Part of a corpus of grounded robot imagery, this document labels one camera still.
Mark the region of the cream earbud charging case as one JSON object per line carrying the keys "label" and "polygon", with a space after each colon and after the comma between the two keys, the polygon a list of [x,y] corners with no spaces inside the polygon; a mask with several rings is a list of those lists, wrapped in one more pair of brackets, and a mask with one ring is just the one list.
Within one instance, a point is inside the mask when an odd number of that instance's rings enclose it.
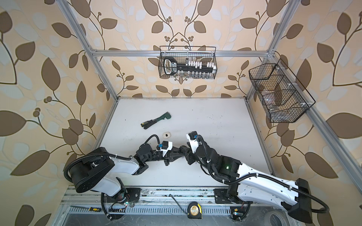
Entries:
{"label": "cream earbud charging case", "polygon": [[165,132],[163,133],[163,138],[167,139],[171,137],[171,133],[170,132]]}

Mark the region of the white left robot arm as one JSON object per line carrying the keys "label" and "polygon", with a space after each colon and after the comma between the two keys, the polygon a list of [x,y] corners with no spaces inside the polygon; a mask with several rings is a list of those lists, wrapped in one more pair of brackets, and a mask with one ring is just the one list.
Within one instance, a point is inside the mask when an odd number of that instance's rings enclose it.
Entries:
{"label": "white left robot arm", "polygon": [[70,162],[64,168],[64,177],[71,182],[76,192],[101,192],[108,196],[117,196],[125,192],[122,180],[112,175],[125,173],[140,175],[149,168],[148,162],[162,161],[166,166],[184,157],[190,150],[188,146],[176,148],[172,142],[160,142],[157,135],[151,135],[141,144],[135,155],[122,157],[109,153],[99,147],[89,154]]}

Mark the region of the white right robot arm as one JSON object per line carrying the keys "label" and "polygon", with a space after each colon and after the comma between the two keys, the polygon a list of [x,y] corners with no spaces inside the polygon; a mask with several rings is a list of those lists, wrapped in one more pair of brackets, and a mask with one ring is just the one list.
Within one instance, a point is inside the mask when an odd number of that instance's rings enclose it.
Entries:
{"label": "white right robot arm", "polygon": [[192,131],[180,150],[188,164],[198,163],[215,181],[227,185],[230,202],[260,202],[285,211],[295,220],[311,224],[313,214],[328,214],[329,206],[311,195],[304,179],[286,180],[264,174],[234,158],[219,155],[203,137]]}

